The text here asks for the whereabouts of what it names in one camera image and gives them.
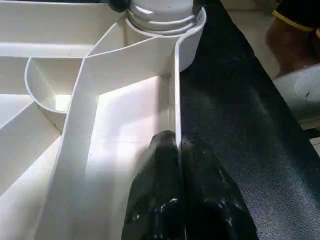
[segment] black vinyl cover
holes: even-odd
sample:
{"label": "black vinyl cover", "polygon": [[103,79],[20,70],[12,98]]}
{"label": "black vinyl cover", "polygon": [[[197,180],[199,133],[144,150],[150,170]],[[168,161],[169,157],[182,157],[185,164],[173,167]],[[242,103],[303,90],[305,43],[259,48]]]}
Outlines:
{"label": "black vinyl cover", "polygon": [[195,60],[180,74],[182,132],[209,143],[260,240],[318,240],[319,157],[222,4],[205,9]]}

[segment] black object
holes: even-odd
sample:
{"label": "black object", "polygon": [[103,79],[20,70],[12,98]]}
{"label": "black object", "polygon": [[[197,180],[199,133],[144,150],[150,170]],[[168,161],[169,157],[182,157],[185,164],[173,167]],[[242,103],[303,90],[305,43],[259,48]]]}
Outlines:
{"label": "black object", "polygon": [[188,240],[257,240],[237,184],[200,136],[182,139]]}
{"label": "black object", "polygon": [[183,189],[175,134],[155,135],[149,153],[131,185],[121,239],[182,240]]}
{"label": "black object", "polygon": [[130,7],[131,0],[108,0],[112,10],[121,13]]}
{"label": "black object", "polygon": [[182,132],[210,145],[260,240],[318,240],[319,157],[220,1],[205,9],[195,60],[180,74]]}

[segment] white plastic tray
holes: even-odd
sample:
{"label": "white plastic tray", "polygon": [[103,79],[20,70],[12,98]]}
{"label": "white plastic tray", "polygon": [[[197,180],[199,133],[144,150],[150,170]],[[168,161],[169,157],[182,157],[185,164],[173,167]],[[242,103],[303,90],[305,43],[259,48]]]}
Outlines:
{"label": "white plastic tray", "polygon": [[205,11],[175,36],[106,4],[0,1],[0,20],[0,240],[121,239],[152,136],[180,143]]}

